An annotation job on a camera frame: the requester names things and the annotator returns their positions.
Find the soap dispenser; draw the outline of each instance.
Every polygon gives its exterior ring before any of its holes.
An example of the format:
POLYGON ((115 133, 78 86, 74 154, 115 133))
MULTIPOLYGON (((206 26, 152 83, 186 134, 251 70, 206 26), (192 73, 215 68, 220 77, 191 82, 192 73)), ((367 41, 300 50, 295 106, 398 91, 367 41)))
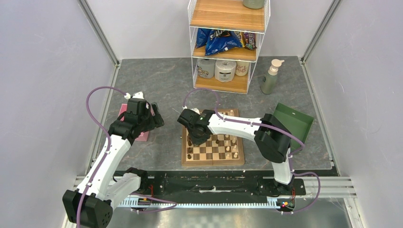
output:
POLYGON ((271 94, 273 92, 274 86, 276 85, 277 82, 278 68, 281 66, 283 62, 284 60, 278 60, 278 59, 273 59, 271 61, 271 66, 267 71, 266 75, 264 76, 263 83, 260 86, 260 89, 262 90, 263 93, 271 94))

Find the green box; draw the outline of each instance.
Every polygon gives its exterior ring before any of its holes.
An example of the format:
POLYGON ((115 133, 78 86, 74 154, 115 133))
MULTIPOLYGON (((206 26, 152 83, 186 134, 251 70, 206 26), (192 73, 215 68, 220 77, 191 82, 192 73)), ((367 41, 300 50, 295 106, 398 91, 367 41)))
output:
MULTIPOLYGON (((312 123, 314 122, 314 118, 312 116, 285 106, 282 103, 277 104, 273 116, 275 116, 291 132, 293 136, 305 143, 312 123)), ((291 150, 295 150, 299 147, 300 145, 297 143, 297 141, 291 140, 291 150)))

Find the pink box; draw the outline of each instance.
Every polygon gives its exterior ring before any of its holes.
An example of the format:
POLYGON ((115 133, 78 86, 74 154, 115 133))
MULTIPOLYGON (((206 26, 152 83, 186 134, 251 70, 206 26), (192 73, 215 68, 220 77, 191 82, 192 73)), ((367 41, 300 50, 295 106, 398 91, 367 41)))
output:
MULTIPOLYGON (((122 106, 120 107, 120 111, 119 111, 119 115, 127 110, 127 104, 122 104, 122 106)), ((135 141, 142 141, 142 142, 146 142, 148 139, 148 133, 149 132, 141 132, 140 136, 137 137, 137 139, 135 139, 135 141)))

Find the beige pump nozzle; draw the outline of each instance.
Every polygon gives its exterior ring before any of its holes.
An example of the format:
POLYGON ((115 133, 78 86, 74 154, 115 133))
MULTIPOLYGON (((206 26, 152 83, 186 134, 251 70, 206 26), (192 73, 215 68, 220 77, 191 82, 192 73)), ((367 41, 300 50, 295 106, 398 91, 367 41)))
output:
POLYGON ((270 75, 277 75, 278 68, 281 66, 281 64, 283 62, 284 62, 284 60, 273 59, 271 61, 271 66, 270 66, 270 68, 268 70, 268 73, 270 75))

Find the shelf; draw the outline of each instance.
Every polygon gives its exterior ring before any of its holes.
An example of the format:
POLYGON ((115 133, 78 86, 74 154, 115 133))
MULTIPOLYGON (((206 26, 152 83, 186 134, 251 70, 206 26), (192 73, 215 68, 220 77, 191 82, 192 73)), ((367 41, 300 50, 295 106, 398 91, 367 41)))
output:
POLYGON ((256 49, 251 51, 246 48, 235 47, 228 51, 224 51, 215 55, 205 56, 206 46, 200 48, 194 48, 193 57, 195 58, 214 58, 214 59, 229 59, 229 60, 240 60, 247 62, 256 62, 256 49))
POLYGON ((265 8, 249 9, 240 0, 197 0, 192 27, 265 32, 265 8))
POLYGON ((219 80, 212 78, 204 78, 197 76, 195 88, 208 88, 213 90, 235 92, 235 93, 247 93, 248 91, 248 75, 238 76, 235 75, 234 79, 230 82, 220 82, 219 80))

